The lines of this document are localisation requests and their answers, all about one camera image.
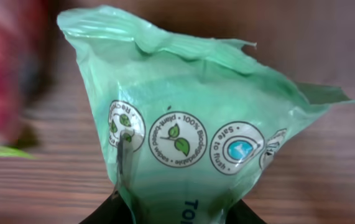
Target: wooden surface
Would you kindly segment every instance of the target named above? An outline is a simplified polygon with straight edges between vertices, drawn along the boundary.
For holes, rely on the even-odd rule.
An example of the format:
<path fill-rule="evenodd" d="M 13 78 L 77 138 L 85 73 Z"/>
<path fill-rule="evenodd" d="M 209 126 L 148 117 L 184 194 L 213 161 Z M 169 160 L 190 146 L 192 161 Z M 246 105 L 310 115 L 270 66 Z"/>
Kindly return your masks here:
<path fill-rule="evenodd" d="M 355 98 L 354 0 L 115 0 L 175 32 L 257 42 L 251 54 L 302 82 Z M 0 159 L 0 223 L 78 223 L 111 192 L 75 53 L 59 34 L 47 91 L 24 112 L 38 159 Z M 355 105 L 286 143 L 245 201 L 267 223 L 355 224 Z"/>

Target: circular label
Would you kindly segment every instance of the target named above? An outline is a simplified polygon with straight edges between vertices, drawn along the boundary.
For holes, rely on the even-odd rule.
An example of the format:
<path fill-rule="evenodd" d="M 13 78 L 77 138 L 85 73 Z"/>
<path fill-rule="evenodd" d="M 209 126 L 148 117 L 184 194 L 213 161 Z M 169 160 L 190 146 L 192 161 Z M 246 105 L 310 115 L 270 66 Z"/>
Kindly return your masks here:
<path fill-rule="evenodd" d="M 260 168 L 264 170 L 273 161 L 275 153 L 281 148 L 282 142 L 285 140 L 287 129 L 277 131 L 265 145 L 265 151 L 260 156 Z"/>
<path fill-rule="evenodd" d="M 166 166 L 182 168 L 198 162 L 206 151 L 208 137 L 202 123 L 185 112 L 167 113 L 152 125 L 151 152 Z"/>
<path fill-rule="evenodd" d="M 128 148 L 137 151 L 144 142 L 145 124 L 135 107 L 123 101 L 113 101 L 109 107 L 109 143 L 117 147 L 123 138 Z"/>
<path fill-rule="evenodd" d="M 210 159 L 222 174 L 239 172 L 264 147 L 260 131 L 247 122 L 236 121 L 221 127 L 213 136 Z"/>

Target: wipes package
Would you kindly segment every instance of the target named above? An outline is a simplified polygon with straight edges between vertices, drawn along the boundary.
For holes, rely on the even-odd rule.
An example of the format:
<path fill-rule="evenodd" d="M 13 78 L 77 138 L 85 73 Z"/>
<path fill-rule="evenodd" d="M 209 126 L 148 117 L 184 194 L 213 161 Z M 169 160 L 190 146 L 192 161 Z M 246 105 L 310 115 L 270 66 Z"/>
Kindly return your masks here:
<path fill-rule="evenodd" d="M 136 223 L 224 223 L 287 140 L 350 100 L 257 63 L 242 40 L 174 34 L 109 6 L 58 25 Z"/>

